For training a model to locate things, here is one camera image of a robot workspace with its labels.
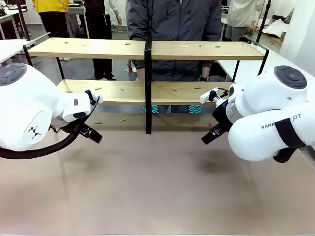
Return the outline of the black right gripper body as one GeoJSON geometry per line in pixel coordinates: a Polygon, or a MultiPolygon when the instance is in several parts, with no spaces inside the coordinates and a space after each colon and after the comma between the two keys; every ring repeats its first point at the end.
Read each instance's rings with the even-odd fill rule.
{"type": "Polygon", "coordinates": [[[214,128],[219,129],[221,132],[229,132],[232,127],[232,123],[226,114],[227,105],[228,101],[226,100],[217,106],[212,114],[214,119],[218,122],[214,128]]]}

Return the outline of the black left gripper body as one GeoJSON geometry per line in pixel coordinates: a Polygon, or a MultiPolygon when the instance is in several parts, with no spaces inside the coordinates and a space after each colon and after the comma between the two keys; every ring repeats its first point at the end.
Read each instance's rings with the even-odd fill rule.
{"type": "Polygon", "coordinates": [[[73,135],[77,137],[78,135],[82,135],[84,137],[89,137],[93,129],[86,125],[85,123],[75,123],[73,128],[73,135]]]}

